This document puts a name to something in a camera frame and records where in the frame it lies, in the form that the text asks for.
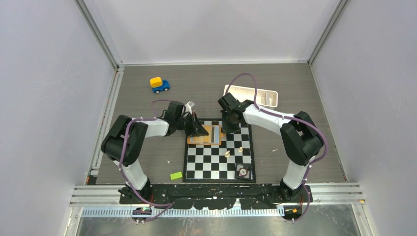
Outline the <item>credit cards stack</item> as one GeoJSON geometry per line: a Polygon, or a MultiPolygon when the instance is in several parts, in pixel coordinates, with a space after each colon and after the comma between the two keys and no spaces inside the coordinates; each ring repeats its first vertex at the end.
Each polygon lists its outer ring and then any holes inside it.
{"type": "Polygon", "coordinates": [[[270,93],[269,92],[265,93],[264,98],[265,98],[265,105],[271,106],[271,98],[270,98],[270,93]]]}

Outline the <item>white rectangular plastic tray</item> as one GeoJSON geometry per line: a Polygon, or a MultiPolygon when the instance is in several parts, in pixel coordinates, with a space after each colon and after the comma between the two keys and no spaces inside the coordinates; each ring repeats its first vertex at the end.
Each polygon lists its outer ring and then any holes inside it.
{"type": "Polygon", "coordinates": [[[274,109],[278,106],[278,92],[273,90],[266,90],[258,88],[255,90],[254,88],[249,87],[242,87],[242,86],[234,86],[234,85],[225,85],[224,86],[224,95],[230,93],[232,96],[238,100],[239,102],[243,102],[245,100],[255,101],[258,106],[262,106],[265,108],[274,109]],[[271,106],[265,105],[265,93],[270,93],[271,98],[271,106]]]}

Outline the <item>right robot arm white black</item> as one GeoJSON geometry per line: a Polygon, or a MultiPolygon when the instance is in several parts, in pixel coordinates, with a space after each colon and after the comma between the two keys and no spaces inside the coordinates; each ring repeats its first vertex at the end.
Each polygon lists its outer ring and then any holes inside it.
{"type": "Polygon", "coordinates": [[[262,108],[251,100],[240,102],[231,93],[221,97],[218,104],[222,108],[223,132],[234,133],[240,125],[249,124],[280,135],[289,158],[287,171],[280,181],[280,194],[288,202],[298,198],[311,164],[325,145],[322,133],[309,114],[280,113],[262,108]]]}

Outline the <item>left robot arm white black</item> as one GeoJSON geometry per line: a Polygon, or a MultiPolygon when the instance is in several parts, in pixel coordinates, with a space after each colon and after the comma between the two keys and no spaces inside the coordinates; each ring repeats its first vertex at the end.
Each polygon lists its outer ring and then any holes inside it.
{"type": "Polygon", "coordinates": [[[150,203],[151,182],[139,161],[146,138],[166,137],[178,130],[183,131],[188,137],[209,135],[193,112],[193,106],[192,101],[186,104],[170,101],[167,109],[158,117],[117,117],[102,141],[101,151],[117,165],[125,180],[125,188],[121,193],[140,204],[150,203]]]}

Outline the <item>black white chessboard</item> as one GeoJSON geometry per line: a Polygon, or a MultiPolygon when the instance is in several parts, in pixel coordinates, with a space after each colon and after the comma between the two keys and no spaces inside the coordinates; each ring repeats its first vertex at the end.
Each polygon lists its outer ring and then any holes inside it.
{"type": "Polygon", "coordinates": [[[226,134],[221,145],[188,145],[185,144],[183,182],[193,183],[237,183],[256,182],[252,127],[240,124],[240,131],[226,134]],[[226,151],[230,157],[225,158],[226,151]],[[252,165],[252,179],[235,178],[237,163],[252,165]]]}

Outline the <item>green rectangular block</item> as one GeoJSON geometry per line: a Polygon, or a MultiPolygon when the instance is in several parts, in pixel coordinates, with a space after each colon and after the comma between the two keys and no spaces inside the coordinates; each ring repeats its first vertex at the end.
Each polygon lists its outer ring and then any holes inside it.
{"type": "Polygon", "coordinates": [[[170,174],[170,179],[171,180],[177,180],[177,179],[181,179],[181,178],[183,178],[182,172],[176,172],[176,173],[170,174]]]}

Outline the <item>small black framed round object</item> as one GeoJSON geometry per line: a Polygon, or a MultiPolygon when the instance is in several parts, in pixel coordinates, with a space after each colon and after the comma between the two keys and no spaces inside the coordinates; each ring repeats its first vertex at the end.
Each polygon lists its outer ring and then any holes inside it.
{"type": "Polygon", "coordinates": [[[235,178],[243,179],[243,180],[251,180],[252,179],[252,165],[244,164],[244,163],[237,163],[236,170],[235,170],[235,178]]]}

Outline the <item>blue yellow toy car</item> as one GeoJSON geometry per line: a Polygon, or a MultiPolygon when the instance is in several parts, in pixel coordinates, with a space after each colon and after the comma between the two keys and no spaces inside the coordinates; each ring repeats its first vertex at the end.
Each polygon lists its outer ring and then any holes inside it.
{"type": "Polygon", "coordinates": [[[161,91],[168,91],[171,86],[168,80],[161,77],[154,77],[149,80],[150,87],[153,93],[160,93],[161,91]]]}

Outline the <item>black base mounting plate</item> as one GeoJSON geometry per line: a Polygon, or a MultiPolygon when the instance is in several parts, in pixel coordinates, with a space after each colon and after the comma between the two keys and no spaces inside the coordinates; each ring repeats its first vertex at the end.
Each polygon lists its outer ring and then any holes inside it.
{"type": "Polygon", "coordinates": [[[127,185],[118,190],[120,204],[145,204],[159,209],[272,209],[282,203],[312,202],[309,186],[293,193],[274,184],[154,184],[138,197],[127,185]]]}

